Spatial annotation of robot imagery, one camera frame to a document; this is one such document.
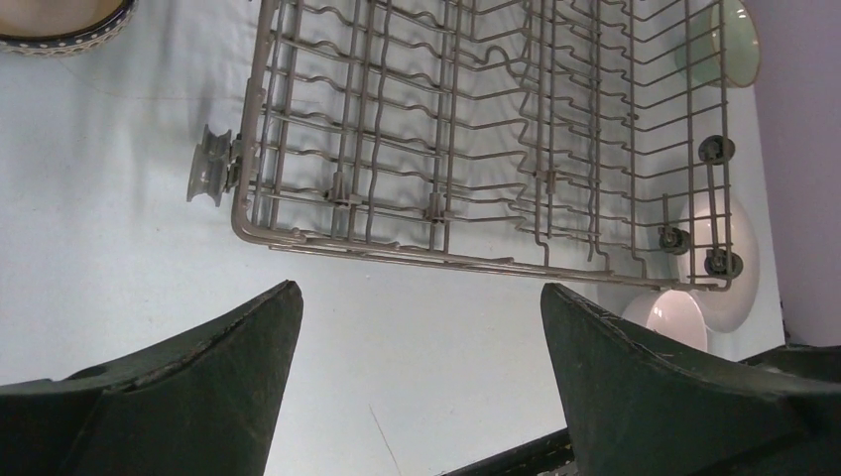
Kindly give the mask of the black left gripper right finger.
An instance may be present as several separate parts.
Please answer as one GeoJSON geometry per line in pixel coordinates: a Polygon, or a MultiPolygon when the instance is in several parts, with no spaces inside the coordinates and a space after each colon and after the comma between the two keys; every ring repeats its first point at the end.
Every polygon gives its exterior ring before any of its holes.
{"type": "Polygon", "coordinates": [[[840,350],[782,345],[731,361],[560,284],[541,318],[585,475],[836,475],[840,350]]]}

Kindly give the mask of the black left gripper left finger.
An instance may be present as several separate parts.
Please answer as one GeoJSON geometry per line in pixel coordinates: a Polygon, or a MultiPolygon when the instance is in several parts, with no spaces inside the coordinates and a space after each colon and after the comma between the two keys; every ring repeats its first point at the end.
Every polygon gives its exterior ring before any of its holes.
{"type": "Polygon", "coordinates": [[[303,318],[284,281],[124,357],[1,389],[5,475],[261,475],[303,318]]]}

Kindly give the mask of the small white bowl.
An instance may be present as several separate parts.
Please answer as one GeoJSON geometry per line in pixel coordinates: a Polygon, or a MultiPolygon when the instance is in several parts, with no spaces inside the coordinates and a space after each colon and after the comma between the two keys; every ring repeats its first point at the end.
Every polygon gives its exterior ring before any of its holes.
{"type": "Polygon", "coordinates": [[[688,292],[668,290],[640,295],[621,316],[689,347],[708,350],[704,317],[688,292]]]}

